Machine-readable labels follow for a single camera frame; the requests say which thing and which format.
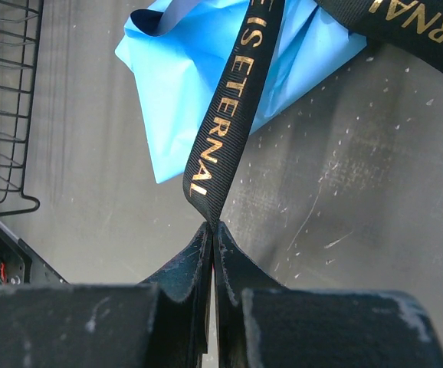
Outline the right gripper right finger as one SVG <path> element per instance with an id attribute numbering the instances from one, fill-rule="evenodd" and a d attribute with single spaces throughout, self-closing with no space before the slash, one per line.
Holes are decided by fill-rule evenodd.
<path id="1" fill-rule="evenodd" d="M 432 322 L 409 294 L 287 288 L 224 223 L 213 255 L 221 367 L 443 367 Z"/>

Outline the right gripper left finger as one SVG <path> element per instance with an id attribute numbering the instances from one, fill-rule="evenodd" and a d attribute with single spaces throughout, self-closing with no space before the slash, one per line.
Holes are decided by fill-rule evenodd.
<path id="1" fill-rule="evenodd" d="M 211 230 L 138 284 L 0 287 L 0 367 L 200 367 Z"/>

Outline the blue wrapping paper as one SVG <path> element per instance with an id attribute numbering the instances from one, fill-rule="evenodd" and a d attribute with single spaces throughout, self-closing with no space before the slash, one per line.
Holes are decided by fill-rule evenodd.
<path id="1" fill-rule="evenodd" d="M 127 19 L 115 53 L 136 81 L 157 182 L 184 171 L 247 8 L 246 1 L 156 1 Z M 287 2 L 253 129 L 365 46 L 316 2 Z"/>

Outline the black ribbon gold lettering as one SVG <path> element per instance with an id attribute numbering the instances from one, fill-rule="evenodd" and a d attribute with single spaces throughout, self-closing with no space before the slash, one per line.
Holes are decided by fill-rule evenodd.
<path id="1" fill-rule="evenodd" d="M 348 30 L 392 44 L 443 73 L 443 1 L 320 1 Z M 186 163 L 186 199 L 216 231 L 248 140 L 285 3 L 252 1 Z"/>

